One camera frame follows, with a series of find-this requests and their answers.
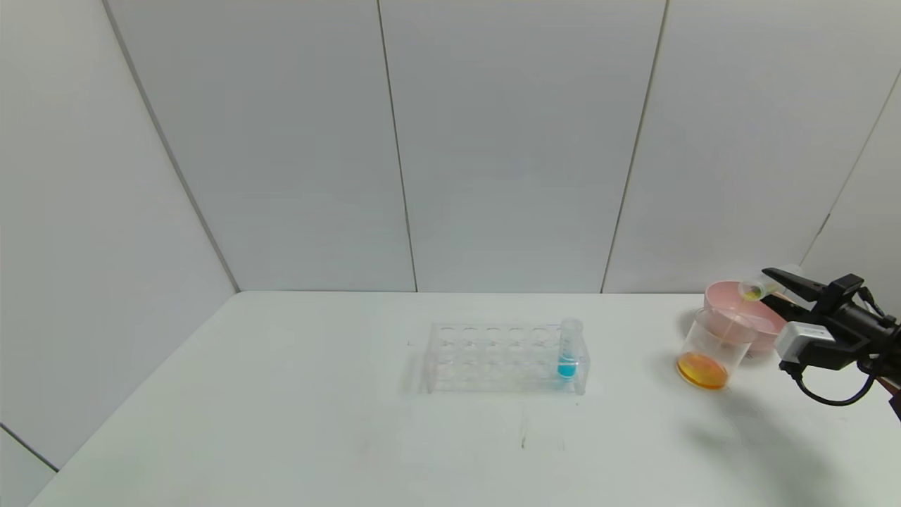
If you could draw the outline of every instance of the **black cable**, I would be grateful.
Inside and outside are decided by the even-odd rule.
[[[10,436],[13,440],[15,440],[16,442],[18,442],[20,446],[25,447],[25,450],[26,450],[26,451],[32,453],[32,455],[33,455],[34,457],[38,458],[38,460],[40,460],[41,463],[43,463],[44,465],[46,465],[50,470],[52,470],[52,471],[54,471],[54,472],[59,472],[59,468],[57,468],[55,465],[53,465],[53,464],[50,462],[49,459],[47,459],[47,458],[44,457],[44,456],[41,456],[41,453],[39,453],[38,451],[34,450],[34,448],[33,448],[32,446],[29,446],[28,444],[26,444],[24,440],[22,440],[21,438],[19,438],[19,436],[16,435],[14,431],[12,431],[11,429],[9,429],[3,422],[0,422],[0,429],[2,429],[3,431],[5,431],[7,435],[9,435],[9,436]]]
[[[795,379],[795,383],[797,384],[798,389],[806,394],[808,398],[812,398],[815,401],[821,402],[823,405],[829,405],[831,407],[847,407],[848,405],[852,405],[853,403],[860,401],[860,398],[863,398],[869,392],[869,388],[873,387],[873,383],[875,381],[876,375],[871,374],[867,377],[867,381],[863,383],[863,387],[860,388],[860,391],[857,391],[857,394],[851,396],[847,400],[836,401],[826,399],[822,396],[810,392],[810,390],[807,389],[807,386],[804,385],[804,381],[801,380],[800,375],[798,375],[798,378]]]
[[[863,302],[870,305],[876,313],[879,314],[880,317],[885,317],[886,312],[882,311],[878,304],[876,304],[876,299],[873,298],[873,293],[869,291],[866,287],[861,287],[857,291],[858,296],[863,300]]]
[[[867,376],[867,381],[863,383],[863,387],[861,387],[860,390],[857,391],[857,394],[851,396],[847,400],[829,400],[818,394],[814,394],[809,389],[807,389],[807,386],[804,385],[804,380],[802,378],[804,374],[804,366],[802,366],[801,364],[788,364],[787,367],[783,369],[789,375],[791,375],[791,378],[795,379],[795,383],[797,384],[798,389],[806,394],[808,398],[814,401],[819,401],[823,405],[829,405],[830,407],[847,407],[848,405],[852,405],[853,403],[860,401],[860,399],[869,392],[869,388],[873,387],[873,383],[876,382],[876,377],[878,377],[879,372],[882,371],[882,366],[888,359],[889,353],[892,350],[892,346],[895,344],[895,340],[898,338],[899,334],[901,334],[901,326],[896,327],[892,335],[888,337],[888,340],[886,340],[882,351],[879,352],[879,357],[873,364],[873,369],[870,370],[869,376]]]

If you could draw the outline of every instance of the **table surface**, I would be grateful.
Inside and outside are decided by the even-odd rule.
[[[690,386],[674,359],[702,302],[244,292],[32,506],[897,506],[887,393],[826,407],[775,357],[723,391]],[[570,316],[592,356],[586,395],[424,392],[432,322]],[[853,367],[805,378],[836,398],[864,380]]]

